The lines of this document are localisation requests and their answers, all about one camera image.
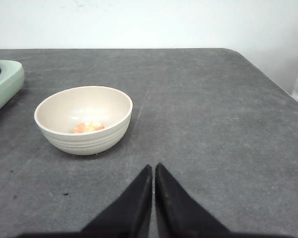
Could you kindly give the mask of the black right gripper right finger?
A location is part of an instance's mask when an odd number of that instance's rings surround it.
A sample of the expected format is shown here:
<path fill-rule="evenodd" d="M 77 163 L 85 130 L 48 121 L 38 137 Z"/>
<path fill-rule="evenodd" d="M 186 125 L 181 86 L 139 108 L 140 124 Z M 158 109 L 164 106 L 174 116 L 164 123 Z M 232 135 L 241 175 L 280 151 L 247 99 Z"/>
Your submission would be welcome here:
<path fill-rule="evenodd" d="M 162 164 L 155 168 L 159 234 L 229 234 L 230 230 L 196 202 Z"/>

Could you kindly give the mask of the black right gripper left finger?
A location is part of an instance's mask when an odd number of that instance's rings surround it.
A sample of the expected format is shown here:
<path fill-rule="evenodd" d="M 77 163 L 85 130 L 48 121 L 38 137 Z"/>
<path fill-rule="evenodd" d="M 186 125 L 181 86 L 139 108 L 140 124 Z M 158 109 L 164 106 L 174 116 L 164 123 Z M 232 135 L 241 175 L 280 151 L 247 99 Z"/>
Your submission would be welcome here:
<path fill-rule="evenodd" d="M 146 165 L 123 193 L 81 231 L 148 234 L 152 208 L 152 167 Z"/>

